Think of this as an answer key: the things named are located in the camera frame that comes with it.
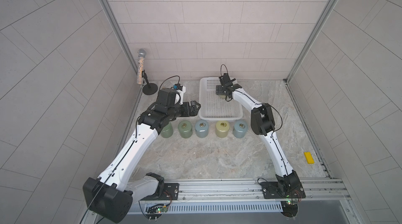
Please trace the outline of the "white plastic basket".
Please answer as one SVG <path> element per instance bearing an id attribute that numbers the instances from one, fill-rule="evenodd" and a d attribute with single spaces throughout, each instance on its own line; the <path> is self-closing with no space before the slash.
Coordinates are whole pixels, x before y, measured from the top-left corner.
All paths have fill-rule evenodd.
<path id="1" fill-rule="evenodd" d="M 227 102 L 225 97 L 216 94 L 216 86 L 220 85 L 218 77 L 201 78 L 198 116 L 211 121 L 235 121 L 243 118 L 242 106 L 237 101 Z"/>

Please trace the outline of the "dark green tea canister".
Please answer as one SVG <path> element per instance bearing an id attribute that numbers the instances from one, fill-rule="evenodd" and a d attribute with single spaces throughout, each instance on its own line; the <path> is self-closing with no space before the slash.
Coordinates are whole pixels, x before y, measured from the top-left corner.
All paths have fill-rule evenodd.
<path id="1" fill-rule="evenodd" d="M 182 120 L 178 124 L 178 130 L 182 138 L 190 138 L 193 134 L 192 124 L 189 120 Z"/>

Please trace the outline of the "yellow-green tea canister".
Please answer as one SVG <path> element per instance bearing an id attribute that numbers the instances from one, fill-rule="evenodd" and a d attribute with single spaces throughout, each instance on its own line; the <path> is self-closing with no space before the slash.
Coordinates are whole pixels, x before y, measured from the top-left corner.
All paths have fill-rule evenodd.
<path id="1" fill-rule="evenodd" d="M 226 120 L 219 120 L 216 122 L 215 133 L 219 138 L 226 138 L 230 130 L 230 124 Z"/>

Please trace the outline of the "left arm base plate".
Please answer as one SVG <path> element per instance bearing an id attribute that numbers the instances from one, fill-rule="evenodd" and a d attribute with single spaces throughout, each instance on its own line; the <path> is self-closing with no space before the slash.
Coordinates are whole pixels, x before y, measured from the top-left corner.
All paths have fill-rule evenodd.
<path id="1" fill-rule="evenodd" d="M 178 199 L 180 184 L 179 183 L 164 183 L 160 188 L 159 201 L 176 201 Z"/>

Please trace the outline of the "blue tea canister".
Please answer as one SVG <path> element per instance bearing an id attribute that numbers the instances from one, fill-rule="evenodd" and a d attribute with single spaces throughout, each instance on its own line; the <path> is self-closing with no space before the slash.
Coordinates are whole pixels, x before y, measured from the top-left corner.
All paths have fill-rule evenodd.
<path id="1" fill-rule="evenodd" d="M 206 138 L 209 133 L 209 123 L 206 120 L 198 120 L 195 124 L 195 133 L 199 138 Z"/>
<path id="2" fill-rule="evenodd" d="M 247 131 L 248 131 L 248 124 L 245 120 L 240 119 L 240 120 L 235 121 L 234 127 L 233 127 L 233 135 L 236 138 L 239 138 L 239 139 L 244 138 Z"/>

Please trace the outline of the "blue tea canister front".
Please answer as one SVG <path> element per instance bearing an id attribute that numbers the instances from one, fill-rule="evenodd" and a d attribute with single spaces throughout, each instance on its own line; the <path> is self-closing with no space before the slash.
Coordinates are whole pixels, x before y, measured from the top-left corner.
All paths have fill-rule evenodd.
<path id="1" fill-rule="evenodd" d="M 195 124 L 195 133 L 199 138 L 206 138 L 209 133 L 209 123 L 206 120 L 198 120 Z"/>

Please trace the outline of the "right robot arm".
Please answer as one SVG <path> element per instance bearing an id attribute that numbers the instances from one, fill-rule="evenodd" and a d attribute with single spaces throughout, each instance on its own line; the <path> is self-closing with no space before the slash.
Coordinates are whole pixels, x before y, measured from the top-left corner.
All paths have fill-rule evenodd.
<path id="1" fill-rule="evenodd" d="M 219 81 L 220 85 L 216 88 L 216 94 L 239 102 L 250 112 L 251 129 L 261 138 L 273 161 L 280 196 L 304 198 L 305 193 L 301 181 L 288 162 L 277 139 L 272 106 L 252 98 L 235 79 L 229 77 L 228 73 L 221 75 Z"/>

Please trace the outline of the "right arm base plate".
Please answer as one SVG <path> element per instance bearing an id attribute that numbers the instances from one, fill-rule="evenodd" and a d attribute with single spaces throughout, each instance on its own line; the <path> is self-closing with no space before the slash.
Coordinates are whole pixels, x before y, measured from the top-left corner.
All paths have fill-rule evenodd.
<path id="1" fill-rule="evenodd" d="M 261 186 L 264 199 L 284 198 L 291 200 L 300 200 L 306 198 L 304 187 L 302 184 L 298 184 L 294 189 L 288 193 L 280 192 L 277 182 L 259 182 Z"/>

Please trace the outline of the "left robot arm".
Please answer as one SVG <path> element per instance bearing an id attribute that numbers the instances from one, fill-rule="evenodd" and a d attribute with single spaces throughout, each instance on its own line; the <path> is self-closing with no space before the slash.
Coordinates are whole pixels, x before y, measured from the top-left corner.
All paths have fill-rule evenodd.
<path id="1" fill-rule="evenodd" d="M 114 222 L 121 222 L 132 204 L 144 198 L 160 199 L 164 194 L 164 178 L 147 173 L 127 190 L 129 179 L 141 157 L 161 134 L 163 128 L 178 117 L 198 114 L 201 105 L 183 100 L 186 88 L 175 84 L 158 91 L 157 100 L 136 120 L 136 128 L 120 153 L 96 178 L 88 178 L 83 184 L 87 209 Z"/>

